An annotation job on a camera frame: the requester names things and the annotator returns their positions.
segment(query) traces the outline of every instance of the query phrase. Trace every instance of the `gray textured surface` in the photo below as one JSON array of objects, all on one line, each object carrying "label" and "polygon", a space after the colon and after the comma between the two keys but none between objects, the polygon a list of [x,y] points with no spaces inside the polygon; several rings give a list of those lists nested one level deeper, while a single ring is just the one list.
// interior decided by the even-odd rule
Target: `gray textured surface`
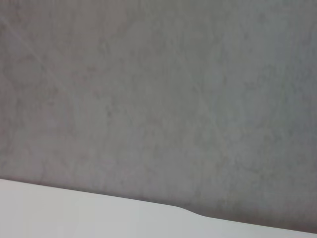
[{"label": "gray textured surface", "polygon": [[317,1],[0,12],[1,178],[317,233]]}]

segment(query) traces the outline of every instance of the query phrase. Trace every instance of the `white tabletop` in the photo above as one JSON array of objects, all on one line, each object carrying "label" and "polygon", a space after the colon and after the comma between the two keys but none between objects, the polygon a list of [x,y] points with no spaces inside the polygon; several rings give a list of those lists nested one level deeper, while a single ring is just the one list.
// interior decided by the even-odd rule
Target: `white tabletop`
[{"label": "white tabletop", "polygon": [[316,238],[187,210],[0,179],[1,238]]}]

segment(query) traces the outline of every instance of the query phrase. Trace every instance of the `white surface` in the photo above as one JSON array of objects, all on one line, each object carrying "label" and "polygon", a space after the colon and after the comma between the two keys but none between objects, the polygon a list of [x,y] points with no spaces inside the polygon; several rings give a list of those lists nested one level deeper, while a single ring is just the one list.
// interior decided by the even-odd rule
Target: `white surface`
[{"label": "white surface", "polygon": [[1,238],[312,238],[177,207],[0,179]]}]

